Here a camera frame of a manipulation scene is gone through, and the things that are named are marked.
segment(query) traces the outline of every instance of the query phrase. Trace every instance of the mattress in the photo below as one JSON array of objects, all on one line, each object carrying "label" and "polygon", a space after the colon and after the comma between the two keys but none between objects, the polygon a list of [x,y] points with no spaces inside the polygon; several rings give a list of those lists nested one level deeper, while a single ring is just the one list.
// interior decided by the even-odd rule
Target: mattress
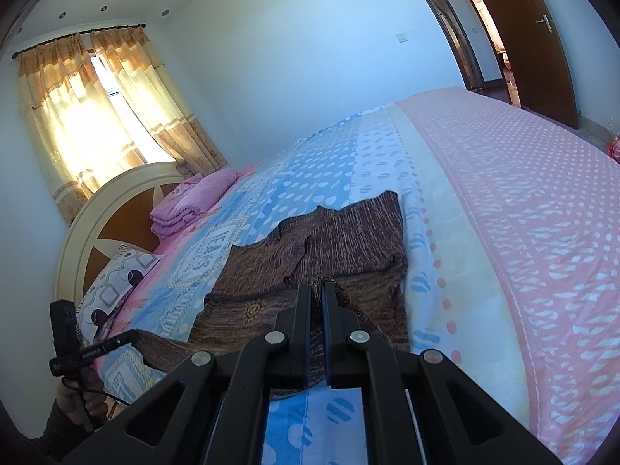
[{"label": "mattress", "polygon": [[[441,350],[565,464],[586,463],[620,413],[620,167],[464,89],[356,114],[258,166],[166,245],[113,333],[187,340],[231,245],[385,190],[404,217],[411,351]],[[129,400],[163,375],[128,346],[99,369]],[[271,403],[265,465],[366,462],[359,390]]]}]

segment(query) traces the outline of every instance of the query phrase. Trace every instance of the wooden headboard panel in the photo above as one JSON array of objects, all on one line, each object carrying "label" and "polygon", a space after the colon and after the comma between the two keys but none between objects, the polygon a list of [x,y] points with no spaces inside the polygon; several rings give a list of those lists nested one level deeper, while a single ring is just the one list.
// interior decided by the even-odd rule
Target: wooden headboard panel
[{"label": "wooden headboard panel", "polygon": [[121,243],[153,251],[150,213],[183,180],[175,163],[145,164],[113,178],[73,221],[60,255],[54,299],[76,306]]}]

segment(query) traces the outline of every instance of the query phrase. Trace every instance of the human hand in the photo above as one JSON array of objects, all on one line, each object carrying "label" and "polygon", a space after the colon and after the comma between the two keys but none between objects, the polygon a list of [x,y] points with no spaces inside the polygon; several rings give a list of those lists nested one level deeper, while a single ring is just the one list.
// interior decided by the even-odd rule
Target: human hand
[{"label": "human hand", "polygon": [[[92,390],[103,390],[103,381],[97,374],[94,368],[88,368],[84,370],[84,380],[86,382],[86,388]],[[77,381],[65,381],[67,385],[77,388]],[[83,425],[85,422],[82,420],[81,413],[77,410],[73,399],[74,394],[77,394],[75,390],[66,387],[62,382],[58,384],[56,389],[56,402],[62,412],[64,412],[71,423],[75,425]],[[107,414],[108,405],[105,403],[106,396],[104,394],[85,392],[83,395],[84,405],[86,410],[92,416],[101,417]]]}]

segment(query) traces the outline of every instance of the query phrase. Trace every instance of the curtain rod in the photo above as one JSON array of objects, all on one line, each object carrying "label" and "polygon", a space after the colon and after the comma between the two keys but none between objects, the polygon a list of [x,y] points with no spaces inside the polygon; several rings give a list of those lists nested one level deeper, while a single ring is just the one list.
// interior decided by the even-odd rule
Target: curtain rod
[{"label": "curtain rod", "polygon": [[[137,28],[137,27],[141,27],[141,28],[145,28],[146,24],[132,24],[131,26],[110,26],[109,28],[97,28],[97,29],[87,29],[85,31],[77,31],[77,34],[87,34],[87,33],[94,33],[96,31],[107,31],[108,29],[125,29],[125,28]],[[34,49],[36,47],[38,47],[39,45],[45,45],[45,44],[51,44],[54,40],[60,40],[61,38],[67,38],[68,36],[74,35],[75,33],[69,33],[69,34],[64,34],[63,36],[57,36],[55,38],[52,38],[50,40],[46,40],[45,42],[41,42],[39,44],[33,45],[32,47],[28,47],[27,49],[23,49],[19,52],[15,52],[10,58],[11,59],[16,59],[18,57],[18,55],[20,55],[22,52],[26,52],[26,51],[30,51],[30,49]]]}]

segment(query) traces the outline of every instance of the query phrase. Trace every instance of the curtain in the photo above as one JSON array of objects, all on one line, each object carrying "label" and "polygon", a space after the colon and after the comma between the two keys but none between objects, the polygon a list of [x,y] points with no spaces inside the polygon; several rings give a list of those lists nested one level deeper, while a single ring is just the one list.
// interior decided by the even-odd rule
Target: curtain
[{"label": "curtain", "polygon": [[23,52],[18,85],[36,159],[67,223],[105,182],[146,162],[78,34]]},{"label": "curtain", "polygon": [[210,174],[226,161],[166,72],[141,27],[91,33],[95,52],[155,141],[184,175]]}]

